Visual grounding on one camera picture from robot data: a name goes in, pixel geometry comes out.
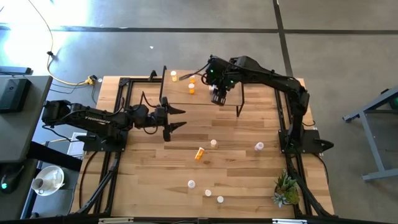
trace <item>white cap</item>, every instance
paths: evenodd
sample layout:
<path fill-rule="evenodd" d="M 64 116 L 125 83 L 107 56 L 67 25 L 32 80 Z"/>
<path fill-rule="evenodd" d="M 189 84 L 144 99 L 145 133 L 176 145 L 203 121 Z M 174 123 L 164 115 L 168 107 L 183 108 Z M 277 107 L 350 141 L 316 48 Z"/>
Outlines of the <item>white cap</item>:
<path fill-rule="evenodd" d="M 193 189 L 195 187 L 195 181 L 193 180 L 188 181 L 188 187 Z"/>
<path fill-rule="evenodd" d="M 254 146 L 254 150 L 255 151 L 261 151 L 264 148 L 264 143 L 259 142 L 256 144 L 256 146 Z"/>
<path fill-rule="evenodd" d="M 218 196 L 217 197 L 217 202 L 218 203 L 223 203 L 224 202 L 224 197 L 223 196 Z"/>
<path fill-rule="evenodd" d="M 211 190 L 205 190 L 205 195 L 206 195 L 207 197 L 210 197 L 210 195 L 211 195 Z"/>

